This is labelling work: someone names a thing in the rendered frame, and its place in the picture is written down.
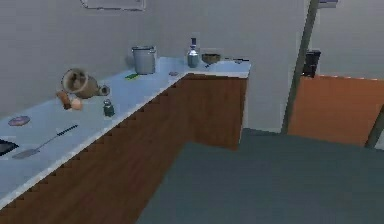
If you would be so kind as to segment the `brown bread loaf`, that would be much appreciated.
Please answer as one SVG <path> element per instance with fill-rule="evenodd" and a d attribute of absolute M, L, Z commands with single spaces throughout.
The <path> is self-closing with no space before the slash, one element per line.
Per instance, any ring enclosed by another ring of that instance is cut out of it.
<path fill-rule="evenodd" d="M 65 110 L 68 110 L 71 108 L 71 101 L 69 99 L 69 96 L 67 95 L 67 93 L 63 90 L 61 91 L 58 91 L 56 93 L 56 96 L 60 99 L 61 103 L 63 104 L 63 108 Z"/>

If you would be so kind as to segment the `black sink basin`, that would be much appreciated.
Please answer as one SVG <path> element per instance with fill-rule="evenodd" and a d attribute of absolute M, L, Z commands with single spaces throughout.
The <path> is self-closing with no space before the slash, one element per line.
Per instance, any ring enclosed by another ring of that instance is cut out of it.
<path fill-rule="evenodd" d="M 16 143 L 0 139 L 0 156 L 3 156 L 16 148 L 18 148 Z"/>

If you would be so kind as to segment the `orange room door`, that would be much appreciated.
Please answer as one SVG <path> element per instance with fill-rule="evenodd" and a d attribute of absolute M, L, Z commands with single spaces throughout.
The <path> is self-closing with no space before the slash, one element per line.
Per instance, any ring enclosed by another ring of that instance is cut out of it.
<path fill-rule="evenodd" d="M 302 78 L 290 135 L 363 146 L 384 104 L 384 80 Z"/>

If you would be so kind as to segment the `framed wall picture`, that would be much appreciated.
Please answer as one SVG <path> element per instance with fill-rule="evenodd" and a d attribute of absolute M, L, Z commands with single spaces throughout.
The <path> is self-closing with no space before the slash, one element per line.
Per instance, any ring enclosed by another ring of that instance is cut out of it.
<path fill-rule="evenodd" d="M 144 11 L 146 0 L 80 0 L 87 9 Z"/>

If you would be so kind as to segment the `dark green shaker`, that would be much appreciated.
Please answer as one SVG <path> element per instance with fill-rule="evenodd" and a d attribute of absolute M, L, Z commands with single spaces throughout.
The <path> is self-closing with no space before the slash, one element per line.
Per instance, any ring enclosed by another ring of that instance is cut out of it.
<path fill-rule="evenodd" d="M 107 117 L 112 117 L 115 114 L 114 106 L 109 99 L 103 101 L 104 106 L 104 115 Z"/>

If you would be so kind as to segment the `brown wooden kitchen counter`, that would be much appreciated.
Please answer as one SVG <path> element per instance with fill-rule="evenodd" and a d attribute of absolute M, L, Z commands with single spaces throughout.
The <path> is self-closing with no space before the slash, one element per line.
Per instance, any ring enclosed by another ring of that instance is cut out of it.
<path fill-rule="evenodd" d="M 93 97 L 80 111 L 34 106 L 21 127 L 0 121 L 0 138 L 19 150 L 78 125 L 28 158 L 0 158 L 0 224 L 134 224 L 186 142 L 237 148 L 250 70 L 162 57 L 153 75 L 107 79 L 112 117 Z"/>

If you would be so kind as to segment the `brown patterned pot with spigot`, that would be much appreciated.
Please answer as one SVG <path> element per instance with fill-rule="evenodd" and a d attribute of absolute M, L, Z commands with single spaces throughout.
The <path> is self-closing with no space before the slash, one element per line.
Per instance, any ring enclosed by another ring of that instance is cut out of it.
<path fill-rule="evenodd" d="M 80 68 L 69 69 L 62 77 L 63 89 L 81 99 L 89 99 L 94 96 L 108 96 L 110 88 L 107 85 L 99 85 L 97 80 Z"/>

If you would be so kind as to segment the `brown bowl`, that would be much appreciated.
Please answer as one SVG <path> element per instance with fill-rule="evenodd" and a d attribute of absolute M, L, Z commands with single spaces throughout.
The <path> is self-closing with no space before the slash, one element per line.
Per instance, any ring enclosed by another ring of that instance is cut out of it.
<path fill-rule="evenodd" d="M 204 53 L 201 55 L 201 59 L 204 63 L 210 65 L 214 64 L 221 60 L 220 54 L 210 54 L 210 53 Z"/>

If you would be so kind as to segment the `grey metal pot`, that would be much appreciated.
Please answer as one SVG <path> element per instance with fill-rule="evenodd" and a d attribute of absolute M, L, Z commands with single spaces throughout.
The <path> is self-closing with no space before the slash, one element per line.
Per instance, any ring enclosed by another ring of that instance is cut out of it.
<path fill-rule="evenodd" d="M 153 74 L 156 67 L 156 48 L 154 46 L 135 46 L 132 48 L 134 67 L 137 74 Z"/>

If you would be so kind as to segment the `silver bottle with dark cap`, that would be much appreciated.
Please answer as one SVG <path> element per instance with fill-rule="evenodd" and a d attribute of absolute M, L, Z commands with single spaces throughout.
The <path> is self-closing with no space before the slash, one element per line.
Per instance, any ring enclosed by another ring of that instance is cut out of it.
<path fill-rule="evenodd" d="M 199 53 L 197 51 L 197 40 L 195 37 L 191 38 L 190 49 L 187 53 L 187 64 L 190 68 L 196 68 L 199 64 Z"/>

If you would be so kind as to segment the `purple round dish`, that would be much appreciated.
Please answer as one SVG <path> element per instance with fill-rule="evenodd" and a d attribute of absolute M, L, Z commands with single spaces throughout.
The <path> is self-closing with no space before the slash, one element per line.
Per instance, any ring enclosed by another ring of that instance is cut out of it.
<path fill-rule="evenodd" d="M 27 124 L 29 121 L 30 121 L 29 116 L 18 116 L 18 117 L 12 118 L 8 122 L 8 125 L 9 126 L 23 126 L 23 125 Z"/>

